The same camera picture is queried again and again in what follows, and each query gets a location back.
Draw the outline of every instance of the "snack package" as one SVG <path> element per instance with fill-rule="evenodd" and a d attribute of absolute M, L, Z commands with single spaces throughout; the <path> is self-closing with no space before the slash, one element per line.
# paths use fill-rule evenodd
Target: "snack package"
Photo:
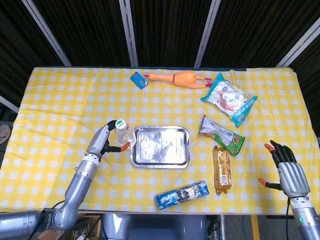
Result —
<path fill-rule="evenodd" d="M 201 100 L 216 105 L 222 112 L 229 115 L 235 125 L 239 127 L 248 116 L 257 98 L 257 96 L 251 96 L 225 80 L 220 72 L 208 94 Z"/>
<path fill-rule="evenodd" d="M 226 149 L 215 146 L 212 150 L 214 167 L 214 188 L 217 194 L 225 194 L 231 188 L 231 170 L 229 153 Z"/>
<path fill-rule="evenodd" d="M 205 181 L 198 181 L 188 186 L 155 195 L 155 203 L 159 210 L 172 207 L 199 197 L 209 195 Z"/>
<path fill-rule="evenodd" d="M 242 144 L 245 141 L 244 136 L 240 136 L 210 120 L 206 115 L 203 116 L 200 135 L 207 136 L 216 140 L 220 145 L 229 151 L 232 156 L 240 152 Z"/>

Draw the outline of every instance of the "gingham tablecloth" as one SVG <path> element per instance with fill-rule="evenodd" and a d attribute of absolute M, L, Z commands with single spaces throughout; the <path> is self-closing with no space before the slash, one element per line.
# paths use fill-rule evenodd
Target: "gingham tablecloth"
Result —
<path fill-rule="evenodd" d="M 258 178 L 279 182 L 264 143 L 270 139 L 293 149 L 309 181 L 309 198 L 320 212 L 320 150 L 296 74 L 291 69 L 226 71 L 223 76 L 258 96 L 244 124 L 237 128 L 227 115 L 201 97 L 206 89 L 188 89 L 151 81 L 143 90 L 129 79 L 135 69 L 35 68 L 14 122 L 0 170 L 0 210 L 52 207 L 65 191 L 87 146 L 110 120 L 131 126 L 183 126 L 190 134 L 190 162 L 185 169 L 135 168 L 129 151 L 102 157 L 82 210 L 158 212 L 155 194 L 205 180 L 210 195 L 162 212 L 283 214 L 286 196 L 263 187 Z M 143 70 L 139 73 L 174 73 Z M 218 72 L 200 71 L 215 79 Z M 206 114 L 246 140 L 230 157 L 232 188 L 217 195 L 212 149 L 217 143 L 199 136 Z M 110 142 L 116 145 L 114 132 Z"/>

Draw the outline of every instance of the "blue card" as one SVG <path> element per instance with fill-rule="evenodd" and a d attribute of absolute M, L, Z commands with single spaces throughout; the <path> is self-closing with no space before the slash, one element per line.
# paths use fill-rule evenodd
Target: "blue card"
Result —
<path fill-rule="evenodd" d="M 137 71 L 130 77 L 130 79 L 140 89 L 143 89 L 148 85 L 148 81 L 145 80 Z"/>

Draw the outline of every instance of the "metal pole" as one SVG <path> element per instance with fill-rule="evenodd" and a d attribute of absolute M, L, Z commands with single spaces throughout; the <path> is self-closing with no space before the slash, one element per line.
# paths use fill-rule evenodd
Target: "metal pole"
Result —
<path fill-rule="evenodd" d="M 34 1 L 33 0 L 21 0 L 21 1 L 26 7 L 26 9 L 29 11 L 33 19 L 35 20 L 36 24 L 39 26 L 39 28 L 43 32 L 45 38 L 48 40 L 48 42 L 50 43 L 50 45 L 52 46 L 52 48 L 54 49 L 58 57 L 61 59 L 62 63 L 65 66 L 71 66 L 71 63 L 68 60 L 65 52 L 62 50 L 57 39 L 53 35 L 46 21 L 44 20 L 38 8 L 36 7 Z"/>
<path fill-rule="evenodd" d="M 9 102 L 7 99 L 3 98 L 2 96 L 0 96 L 0 103 L 2 103 L 3 105 L 5 105 L 6 107 L 8 107 L 9 109 L 11 109 L 12 111 L 18 113 L 19 112 L 19 108 L 16 105 L 13 105 L 11 102 Z"/>
<path fill-rule="evenodd" d="M 225 225 L 225 215 L 220 215 L 220 227 L 221 227 L 222 240 L 227 240 L 227 237 L 226 237 L 226 225 Z"/>
<path fill-rule="evenodd" d="M 203 29 L 201 42 L 199 45 L 198 53 L 196 55 L 194 67 L 199 68 L 204 57 L 206 47 L 209 41 L 212 27 L 214 26 L 215 19 L 218 13 L 219 5 L 221 0 L 212 0 L 211 6 L 209 9 L 208 17 L 206 18 L 206 23 Z"/>
<path fill-rule="evenodd" d="M 119 0 L 126 46 L 128 48 L 131 67 L 138 67 L 134 25 L 132 22 L 130 0 Z"/>
<path fill-rule="evenodd" d="M 309 44 L 320 34 L 320 17 L 315 23 L 305 32 L 299 41 L 291 48 L 291 50 L 281 59 L 276 65 L 277 68 L 288 67 Z"/>

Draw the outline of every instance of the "bottle cap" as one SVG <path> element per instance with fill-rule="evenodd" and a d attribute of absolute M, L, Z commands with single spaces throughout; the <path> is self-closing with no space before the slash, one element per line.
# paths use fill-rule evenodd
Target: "bottle cap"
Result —
<path fill-rule="evenodd" d="M 115 122 L 115 128 L 119 131 L 124 131 L 127 129 L 127 123 L 123 119 L 119 119 Z"/>

